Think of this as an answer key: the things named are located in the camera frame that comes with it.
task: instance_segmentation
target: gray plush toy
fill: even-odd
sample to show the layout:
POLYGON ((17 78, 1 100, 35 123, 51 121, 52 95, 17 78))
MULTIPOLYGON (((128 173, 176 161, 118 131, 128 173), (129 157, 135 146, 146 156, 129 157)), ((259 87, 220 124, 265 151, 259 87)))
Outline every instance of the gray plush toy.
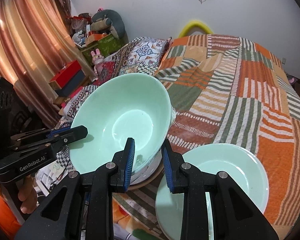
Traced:
POLYGON ((124 23, 121 16, 114 10, 103 10, 92 17, 90 29, 92 31, 102 31, 110 29, 111 34, 117 38, 123 38, 125 34, 124 23))

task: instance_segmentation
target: green box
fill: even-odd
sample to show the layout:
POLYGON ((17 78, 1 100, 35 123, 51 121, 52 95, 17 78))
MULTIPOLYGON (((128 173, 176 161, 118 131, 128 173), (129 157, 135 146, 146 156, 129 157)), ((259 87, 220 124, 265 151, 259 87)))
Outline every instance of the green box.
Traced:
POLYGON ((87 47, 80 49, 88 63, 93 66, 91 52, 96 49, 100 50, 100 53, 104 57, 117 52, 124 46, 123 40, 116 39, 112 34, 107 35, 99 41, 91 42, 87 47))

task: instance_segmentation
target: human hand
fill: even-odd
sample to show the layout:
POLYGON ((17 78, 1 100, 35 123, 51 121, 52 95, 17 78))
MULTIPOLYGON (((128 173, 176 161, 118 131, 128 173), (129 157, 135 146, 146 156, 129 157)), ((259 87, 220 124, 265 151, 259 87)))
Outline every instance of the human hand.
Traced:
POLYGON ((29 176, 24 178, 23 185, 19 189, 18 198, 22 201, 21 212, 31 214, 37 207, 37 193, 33 187, 33 179, 29 176))

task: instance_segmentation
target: orange cloth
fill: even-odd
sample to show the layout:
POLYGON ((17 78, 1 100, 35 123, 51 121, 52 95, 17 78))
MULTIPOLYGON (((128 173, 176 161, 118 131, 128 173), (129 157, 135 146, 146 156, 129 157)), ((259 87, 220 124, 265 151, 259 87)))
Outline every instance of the orange cloth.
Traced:
POLYGON ((5 232, 9 239, 13 240, 20 227, 20 224, 9 206, 0 196, 0 228, 5 232))

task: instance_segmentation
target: sheer curtain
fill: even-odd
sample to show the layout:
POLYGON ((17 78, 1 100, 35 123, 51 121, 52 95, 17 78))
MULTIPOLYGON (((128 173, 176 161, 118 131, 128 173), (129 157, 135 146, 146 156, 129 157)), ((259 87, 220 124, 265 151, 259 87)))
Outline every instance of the sheer curtain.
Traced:
POLYGON ((48 127, 59 119, 52 103, 57 94, 48 82, 75 59, 86 75, 93 75, 55 0, 0 0, 0 76, 14 84, 18 96, 48 127))

